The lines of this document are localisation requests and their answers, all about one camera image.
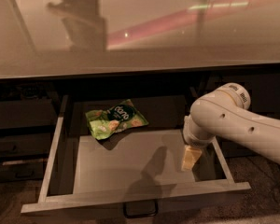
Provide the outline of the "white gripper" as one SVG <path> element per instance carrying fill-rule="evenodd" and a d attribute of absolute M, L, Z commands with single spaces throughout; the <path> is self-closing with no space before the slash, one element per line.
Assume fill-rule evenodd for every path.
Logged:
<path fill-rule="evenodd" d="M 189 171 L 202 156 L 203 151 L 201 148 L 210 145 L 215 136 L 198 126 L 191 115 L 184 117 L 182 134 L 185 142 L 189 146 L 185 146 L 184 148 L 181 170 Z"/>

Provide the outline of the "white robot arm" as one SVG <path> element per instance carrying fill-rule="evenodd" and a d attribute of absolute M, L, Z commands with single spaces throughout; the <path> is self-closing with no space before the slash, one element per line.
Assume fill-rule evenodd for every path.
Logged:
<path fill-rule="evenodd" d="M 280 119 L 250 112 L 250 104 L 249 93 L 237 83 L 198 98 L 184 117 L 185 142 L 206 147 L 219 136 L 280 165 Z"/>

